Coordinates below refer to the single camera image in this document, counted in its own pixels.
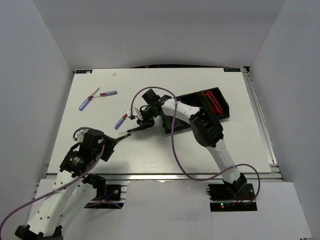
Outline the red folding knife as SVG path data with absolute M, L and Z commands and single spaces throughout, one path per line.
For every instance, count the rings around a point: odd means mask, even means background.
M 207 91 L 207 92 L 202 91 L 201 95 L 204 99 L 208 100 L 210 108 L 214 112 L 215 115 L 222 115 L 224 113 L 223 108 L 221 107 L 217 98 L 215 97 L 215 95 L 211 91 Z

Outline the black green precision screwdriver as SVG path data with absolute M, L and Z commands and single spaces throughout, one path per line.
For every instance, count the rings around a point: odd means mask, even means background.
M 130 137 L 131 135 L 132 135 L 131 133 L 127 133 L 127 134 L 125 134 L 125 135 L 122 135 L 122 136 L 118 137 L 117 140 L 118 140 L 118 141 L 122 141 L 122 140 Z
M 127 133 L 134 133 L 134 132 L 137 132 L 139 130 L 140 130 L 140 127 L 135 127 L 135 128 L 131 128 L 131 129 L 127 130 L 126 132 Z

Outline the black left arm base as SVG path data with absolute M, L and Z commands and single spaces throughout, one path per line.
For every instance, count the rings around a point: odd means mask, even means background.
M 107 180 L 97 196 L 85 205 L 85 209 L 121 209 L 127 195 L 127 181 Z

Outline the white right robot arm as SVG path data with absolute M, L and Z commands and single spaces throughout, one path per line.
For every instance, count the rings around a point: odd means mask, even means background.
M 242 196 L 247 179 L 236 166 L 227 150 L 223 126 L 211 109 L 208 98 L 205 97 L 200 106 L 194 106 L 187 101 L 181 101 L 173 93 L 159 96 L 152 87 L 146 87 L 145 89 L 147 91 L 142 95 L 142 98 L 146 102 L 146 106 L 135 114 L 140 129 L 152 127 L 155 124 L 155 118 L 159 115 L 172 117 L 171 146 L 173 155 L 177 159 L 174 144 L 176 120 L 189 124 L 197 143 L 206 148 L 215 160 L 222 181 L 226 185 L 226 195 L 233 200 Z

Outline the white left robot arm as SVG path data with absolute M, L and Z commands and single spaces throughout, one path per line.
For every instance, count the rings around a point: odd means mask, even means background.
M 112 138 L 102 131 L 80 127 L 72 136 L 75 144 L 59 166 L 51 192 L 36 214 L 20 225 L 15 236 L 21 240 L 62 240 L 63 233 L 89 201 L 105 196 L 106 180 L 91 170 L 99 160 L 107 162 L 126 135 Z

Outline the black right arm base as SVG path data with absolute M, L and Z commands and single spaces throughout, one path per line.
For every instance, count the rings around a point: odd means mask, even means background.
M 212 213 L 255 212 L 258 210 L 257 203 L 253 200 L 255 191 L 251 183 L 247 183 L 238 194 L 223 183 L 209 184 L 206 193 L 209 196 Z

